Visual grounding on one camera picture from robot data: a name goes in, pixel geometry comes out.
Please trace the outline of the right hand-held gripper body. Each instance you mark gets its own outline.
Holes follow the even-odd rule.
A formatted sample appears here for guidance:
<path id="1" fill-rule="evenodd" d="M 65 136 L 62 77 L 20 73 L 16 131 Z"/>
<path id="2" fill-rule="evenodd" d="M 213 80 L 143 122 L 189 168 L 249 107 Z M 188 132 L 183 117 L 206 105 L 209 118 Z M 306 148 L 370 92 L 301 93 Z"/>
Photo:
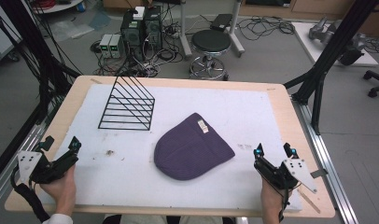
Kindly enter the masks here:
<path id="1" fill-rule="evenodd" d="M 311 192 L 317 193 L 314 178 L 303 159 L 285 159 L 279 167 L 275 167 L 264 157 L 257 156 L 254 167 L 263 178 L 277 189 L 295 189 L 299 184 L 302 184 Z"/>

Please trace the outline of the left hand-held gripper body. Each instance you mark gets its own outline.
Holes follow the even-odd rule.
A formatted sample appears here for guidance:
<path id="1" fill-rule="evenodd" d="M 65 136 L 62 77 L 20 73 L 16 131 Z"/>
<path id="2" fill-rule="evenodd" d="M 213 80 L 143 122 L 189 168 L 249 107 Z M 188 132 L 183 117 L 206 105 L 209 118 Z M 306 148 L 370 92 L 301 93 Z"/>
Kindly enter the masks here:
<path id="1" fill-rule="evenodd" d="M 72 167 L 78 157 L 69 149 L 57 160 L 48 161 L 44 150 L 21 151 L 17 155 L 20 181 L 31 180 L 37 184 L 49 184 L 58 180 Z"/>

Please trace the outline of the person's left hand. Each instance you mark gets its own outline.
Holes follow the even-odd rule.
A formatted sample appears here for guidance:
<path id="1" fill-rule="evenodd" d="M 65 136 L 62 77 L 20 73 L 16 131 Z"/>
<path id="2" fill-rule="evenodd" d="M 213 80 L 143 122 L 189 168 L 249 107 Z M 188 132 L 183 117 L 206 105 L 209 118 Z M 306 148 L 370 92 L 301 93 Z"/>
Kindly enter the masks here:
<path id="1" fill-rule="evenodd" d="M 64 176 L 49 184 L 40 187 L 53 198 L 56 204 L 55 213 L 72 216 L 76 204 L 77 186 L 75 182 L 75 169 L 73 165 Z"/>

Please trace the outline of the person's right hand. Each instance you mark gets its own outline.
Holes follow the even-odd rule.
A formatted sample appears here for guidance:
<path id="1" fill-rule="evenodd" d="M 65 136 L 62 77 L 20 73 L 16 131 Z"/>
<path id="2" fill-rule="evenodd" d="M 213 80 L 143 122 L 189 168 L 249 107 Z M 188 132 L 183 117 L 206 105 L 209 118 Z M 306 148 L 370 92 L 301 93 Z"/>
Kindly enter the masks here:
<path id="1" fill-rule="evenodd" d="M 284 190 L 278 192 L 268 183 L 267 180 L 262 180 L 260 199 L 263 224 L 280 223 L 279 214 L 282 211 L 285 196 L 290 197 L 291 193 L 287 193 Z"/>

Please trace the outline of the tan tape strip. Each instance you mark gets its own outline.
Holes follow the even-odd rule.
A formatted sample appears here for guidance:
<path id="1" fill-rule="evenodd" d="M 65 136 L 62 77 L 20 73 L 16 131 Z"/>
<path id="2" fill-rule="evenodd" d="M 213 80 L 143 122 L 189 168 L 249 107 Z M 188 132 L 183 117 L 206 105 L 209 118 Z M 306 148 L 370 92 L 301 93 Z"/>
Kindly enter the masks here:
<path id="1" fill-rule="evenodd" d="M 301 190 L 297 189 L 299 194 L 303 197 L 303 199 L 318 213 L 321 213 L 321 210 L 311 201 L 311 199 Z"/>

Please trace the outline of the white foam mat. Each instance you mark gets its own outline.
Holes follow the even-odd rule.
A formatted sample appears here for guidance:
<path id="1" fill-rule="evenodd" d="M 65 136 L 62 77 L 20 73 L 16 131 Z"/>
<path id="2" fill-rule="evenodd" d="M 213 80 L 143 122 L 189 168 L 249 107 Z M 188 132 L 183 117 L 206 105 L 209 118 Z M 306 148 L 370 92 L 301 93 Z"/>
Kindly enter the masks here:
<path id="1" fill-rule="evenodd" d="M 94 84 L 88 90 L 57 152 L 63 155 L 74 137 L 81 144 L 75 170 L 77 204 L 258 212 L 261 179 L 253 166 L 254 148 L 262 146 L 274 165 L 286 157 L 268 93 L 170 87 L 149 91 L 155 98 L 151 126 L 129 131 L 100 128 L 111 88 Z M 200 114 L 235 155 L 192 180 L 174 180 L 156 167 L 154 148 L 193 113 Z"/>

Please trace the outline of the purple knitted beanie hat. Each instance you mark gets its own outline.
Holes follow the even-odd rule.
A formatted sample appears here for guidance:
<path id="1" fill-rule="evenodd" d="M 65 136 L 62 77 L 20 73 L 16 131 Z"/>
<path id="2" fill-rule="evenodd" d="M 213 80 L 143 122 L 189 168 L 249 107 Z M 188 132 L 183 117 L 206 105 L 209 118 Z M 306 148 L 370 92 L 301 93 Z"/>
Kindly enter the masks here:
<path id="1" fill-rule="evenodd" d="M 175 180 L 191 180 L 229 161 L 235 152 L 198 113 L 165 133 L 154 149 L 154 163 Z"/>

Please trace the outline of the grey power supply unit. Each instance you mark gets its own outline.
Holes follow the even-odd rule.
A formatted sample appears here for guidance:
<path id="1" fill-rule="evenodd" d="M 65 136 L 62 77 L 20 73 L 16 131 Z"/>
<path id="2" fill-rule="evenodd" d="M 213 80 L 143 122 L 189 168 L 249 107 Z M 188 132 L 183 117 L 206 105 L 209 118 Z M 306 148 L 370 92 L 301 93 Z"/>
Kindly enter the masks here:
<path id="1" fill-rule="evenodd" d="M 123 55 L 123 42 L 121 35 L 112 35 L 109 42 L 109 49 L 112 58 L 120 58 Z"/>
<path id="2" fill-rule="evenodd" d="M 99 44 L 102 55 L 106 59 L 111 57 L 111 52 L 109 49 L 109 43 L 110 43 L 111 38 L 112 38 L 112 35 L 104 35 Z"/>

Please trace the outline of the white floor platform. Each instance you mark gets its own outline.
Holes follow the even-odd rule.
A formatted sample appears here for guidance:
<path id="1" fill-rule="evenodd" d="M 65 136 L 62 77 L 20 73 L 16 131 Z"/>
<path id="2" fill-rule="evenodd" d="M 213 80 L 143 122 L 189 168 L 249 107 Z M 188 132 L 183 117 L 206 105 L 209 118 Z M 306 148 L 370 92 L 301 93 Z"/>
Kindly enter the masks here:
<path id="1" fill-rule="evenodd" d="M 324 45 L 319 40 L 311 40 L 308 37 L 309 30 L 314 24 L 307 22 L 293 22 L 292 25 L 295 27 L 296 36 L 301 40 L 302 46 L 314 63 L 324 50 Z M 378 65 L 378 62 L 365 49 L 362 53 L 363 55 L 353 63 L 353 66 L 375 67 Z"/>

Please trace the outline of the grey equipment case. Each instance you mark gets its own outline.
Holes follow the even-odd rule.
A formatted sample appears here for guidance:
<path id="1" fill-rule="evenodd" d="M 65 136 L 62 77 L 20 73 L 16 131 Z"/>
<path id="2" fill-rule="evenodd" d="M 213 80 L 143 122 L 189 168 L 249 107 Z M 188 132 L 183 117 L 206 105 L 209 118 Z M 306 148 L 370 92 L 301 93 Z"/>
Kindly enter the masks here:
<path id="1" fill-rule="evenodd" d="M 21 36 L 13 26 L 12 22 L 8 18 L 4 18 L 3 24 L 5 28 L 8 30 L 8 33 L 13 37 L 15 41 L 18 43 L 21 42 Z M 8 36 L 2 31 L 0 28 L 0 61 L 7 56 L 12 50 L 14 46 L 12 42 L 9 40 Z"/>

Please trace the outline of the clear plastic sheet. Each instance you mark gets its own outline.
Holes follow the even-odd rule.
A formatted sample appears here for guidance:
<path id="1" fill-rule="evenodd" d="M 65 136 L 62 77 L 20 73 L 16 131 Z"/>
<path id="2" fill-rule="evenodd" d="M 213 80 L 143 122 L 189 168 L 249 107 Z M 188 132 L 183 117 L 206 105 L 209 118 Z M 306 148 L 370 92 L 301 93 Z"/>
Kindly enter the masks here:
<path id="1" fill-rule="evenodd" d="M 72 21 L 58 21 L 50 26 L 53 37 L 56 41 L 66 39 L 77 39 L 93 31 L 88 24 L 75 25 Z"/>

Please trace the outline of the black round stool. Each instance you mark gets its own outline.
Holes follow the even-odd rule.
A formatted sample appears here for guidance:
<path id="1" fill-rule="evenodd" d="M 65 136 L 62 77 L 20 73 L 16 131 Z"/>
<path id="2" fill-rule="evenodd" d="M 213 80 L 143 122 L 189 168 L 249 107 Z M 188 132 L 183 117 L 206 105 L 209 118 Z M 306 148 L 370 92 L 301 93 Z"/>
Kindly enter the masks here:
<path id="1" fill-rule="evenodd" d="M 192 48 L 201 53 L 189 66 L 191 77 L 200 79 L 229 79 L 224 63 L 218 56 L 231 48 L 229 36 L 216 30 L 202 30 L 191 37 Z"/>

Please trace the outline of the black computer tower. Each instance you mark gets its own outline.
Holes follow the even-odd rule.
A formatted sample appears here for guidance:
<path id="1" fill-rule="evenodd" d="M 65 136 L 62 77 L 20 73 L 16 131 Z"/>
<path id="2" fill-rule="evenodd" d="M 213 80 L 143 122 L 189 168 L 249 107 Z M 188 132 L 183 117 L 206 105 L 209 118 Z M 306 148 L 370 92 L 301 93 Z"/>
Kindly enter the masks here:
<path id="1" fill-rule="evenodd" d="M 126 49 L 129 50 L 139 62 L 144 61 L 143 43 L 145 39 L 144 23 L 133 18 L 134 11 L 128 10 L 120 26 L 123 41 Z"/>
<path id="2" fill-rule="evenodd" d="M 148 44 L 155 50 L 162 49 L 161 7 L 147 8 L 144 18 Z"/>

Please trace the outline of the flat black box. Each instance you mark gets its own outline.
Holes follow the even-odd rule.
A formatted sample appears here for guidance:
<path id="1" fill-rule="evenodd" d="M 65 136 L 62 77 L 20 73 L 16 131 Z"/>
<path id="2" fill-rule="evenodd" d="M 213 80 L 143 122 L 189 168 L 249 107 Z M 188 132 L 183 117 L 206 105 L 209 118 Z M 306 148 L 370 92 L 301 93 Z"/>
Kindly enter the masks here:
<path id="1" fill-rule="evenodd" d="M 212 30 L 223 32 L 225 28 L 230 24 L 232 20 L 232 14 L 218 14 L 212 21 L 210 28 Z"/>

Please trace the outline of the round white table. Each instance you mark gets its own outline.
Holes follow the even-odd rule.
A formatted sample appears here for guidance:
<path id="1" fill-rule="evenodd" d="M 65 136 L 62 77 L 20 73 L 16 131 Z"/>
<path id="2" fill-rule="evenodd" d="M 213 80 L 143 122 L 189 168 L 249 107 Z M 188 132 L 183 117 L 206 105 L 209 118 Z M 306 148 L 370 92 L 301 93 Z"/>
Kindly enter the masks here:
<path id="1" fill-rule="evenodd" d="M 53 12 L 59 12 L 67 10 L 69 8 L 80 8 L 85 9 L 84 0 L 70 0 L 67 4 L 58 4 L 55 3 L 51 7 L 42 7 L 38 3 L 31 4 L 31 9 L 35 14 L 48 14 Z"/>

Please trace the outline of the black metal frame stand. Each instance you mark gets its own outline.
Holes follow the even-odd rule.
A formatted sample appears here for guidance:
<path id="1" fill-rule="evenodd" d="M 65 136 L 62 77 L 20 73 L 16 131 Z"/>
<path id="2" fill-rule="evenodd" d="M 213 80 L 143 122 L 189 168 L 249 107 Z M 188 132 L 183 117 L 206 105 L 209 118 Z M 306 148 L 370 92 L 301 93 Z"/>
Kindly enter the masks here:
<path id="1" fill-rule="evenodd" d="M 356 0 L 314 65 L 303 75 L 284 84 L 286 89 L 301 84 L 300 88 L 292 95 L 293 100 L 300 105 L 308 105 L 310 96 L 314 95 L 311 127 L 317 135 L 320 135 L 319 118 L 325 77 L 378 3 L 379 0 Z"/>
<path id="2" fill-rule="evenodd" d="M 27 53 L 3 24 L 1 18 L 0 29 L 26 61 L 30 71 L 39 82 L 39 104 L 0 156 L 1 177 L 3 171 L 7 168 L 8 162 L 14 156 L 14 150 L 19 147 L 24 137 L 34 125 L 40 124 L 48 116 L 48 106 L 51 101 L 56 97 L 65 96 L 73 86 L 69 82 L 69 78 L 80 77 L 81 73 L 79 70 L 68 67 L 65 63 L 54 57 L 22 0 L 0 0 L 0 7 L 20 34 L 21 40 L 35 57 L 35 60 L 27 56 Z"/>

